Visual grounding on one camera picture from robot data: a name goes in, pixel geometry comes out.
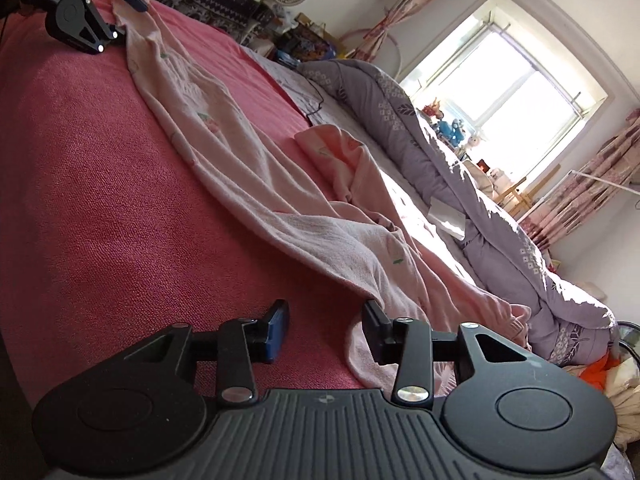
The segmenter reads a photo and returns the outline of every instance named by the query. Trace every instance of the window frame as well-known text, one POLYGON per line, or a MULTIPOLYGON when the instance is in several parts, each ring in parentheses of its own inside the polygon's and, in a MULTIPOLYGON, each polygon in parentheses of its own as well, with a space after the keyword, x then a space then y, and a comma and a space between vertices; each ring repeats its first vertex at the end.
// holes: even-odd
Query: window frame
POLYGON ((498 97, 476 120, 472 120, 471 117, 469 117, 464 110, 452 100, 443 98, 441 99, 441 103, 445 108, 452 110, 457 117, 465 121, 465 129, 469 130, 471 134, 482 132, 482 126, 492 117, 492 115, 494 115, 531 76, 536 72, 539 72, 562 96, 562 98, 572 108, 574 114, 551 139, 546 150, 540 157, 540 160, 534 163, 530 168, 526 168, 526 170, 523 171, 522 174, 526 175, 530 173, 542 160, 544 160, 544 158, 558 145, 565 135, 567 135, 578 123, 585 120, 593 108, 597 108, 599 103, 596 103, 594 107, 589 109, 583 109, 580 107, 577 104, 576 99, 580 96, 581 92, 578 92, 574 97, 569 95, 562 85, 539 62, 537 62, 537 60, 518 41, 508 34, 510 23, 508 23, 504 28, 501 28, 492 20, 491 13, 487 19, 483 20, 481 23, 482 25, 471 34, 467 42, 462 44, 455 53, 447 59, 440 69, 438 69, 424 83, 419 82, 420 88, 412 94, 412 98, 433 84, 443 83, 444 80, 446 80, 460 65, 462 65, 466 58, 469 57, 490 34, 499 34, 501 38, 509 43, 509 45, 529 63, 531 69, 506 89, 503 94, 500 95, 500 97, 498 97))

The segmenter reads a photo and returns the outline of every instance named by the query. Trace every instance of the window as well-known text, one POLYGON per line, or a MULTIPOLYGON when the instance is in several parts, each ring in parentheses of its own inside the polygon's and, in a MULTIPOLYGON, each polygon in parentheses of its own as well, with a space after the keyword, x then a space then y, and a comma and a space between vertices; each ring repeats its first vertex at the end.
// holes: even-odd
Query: window
POLYGON ((463 120, 467 136, 482 139, 466 154, 514 181, 576 135, 606 97, 578 60, 511 0, 489 0, 402 86, 417 108, 438 99, 447 122, 463 120))

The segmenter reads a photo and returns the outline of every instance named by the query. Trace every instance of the purple duvet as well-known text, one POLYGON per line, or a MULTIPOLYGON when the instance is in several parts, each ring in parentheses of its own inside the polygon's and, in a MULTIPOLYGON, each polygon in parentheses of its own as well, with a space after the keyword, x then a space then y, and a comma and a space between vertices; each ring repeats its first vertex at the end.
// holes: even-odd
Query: purple duvet
POLYGON ((423 131, 411 101, 386 73, 358 60, 303 63, 298 68, 347 107, 385 150, 425 203, 432 197, 466 216, 458 242, 486 290, 527 305, 533 351, 558 364, 590 364, 617 334, 611 311, 549 272, 517 223, 479 192, 457 158, 423 131))

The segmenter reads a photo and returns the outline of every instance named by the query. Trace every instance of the red blanket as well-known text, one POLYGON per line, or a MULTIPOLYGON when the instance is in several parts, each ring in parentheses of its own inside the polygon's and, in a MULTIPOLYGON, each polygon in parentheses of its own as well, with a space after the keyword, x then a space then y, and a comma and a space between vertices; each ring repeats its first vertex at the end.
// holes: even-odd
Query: red blanket
MULTIPOLYGON (((94 0, 112 20, 110 0, 94 0)), ((154 3, 248 119, 330 196, 293 140, 308 127, 222 32, 154 3)), ((197 182, 146 108, 122 47, 81 54, 42 16, 0 47, 0 329, 30 402, 176 321, 210 330, 289 300, 291 328, 262 387, 352 388, 344 337, 356 295, 270 246, 197 182)), ((211 377, 204 378, 210 386, 211 377)))

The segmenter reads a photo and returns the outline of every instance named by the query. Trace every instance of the metal screw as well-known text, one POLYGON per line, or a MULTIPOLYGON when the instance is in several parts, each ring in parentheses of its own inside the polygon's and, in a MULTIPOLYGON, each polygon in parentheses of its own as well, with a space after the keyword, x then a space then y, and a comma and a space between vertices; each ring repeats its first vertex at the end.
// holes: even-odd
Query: metal screw
POLYGON ((404 402, 423 402, 429 398, 429 392, 421 386, 403 386, 398 390, 398 397, 404 402))
POLYGON ((222 391, 222 398, 225 399, 226 402, 233 402, 235 404, 247 402, 251 400, 253 396, 252 391, 244 386, 232 386, 222 391))

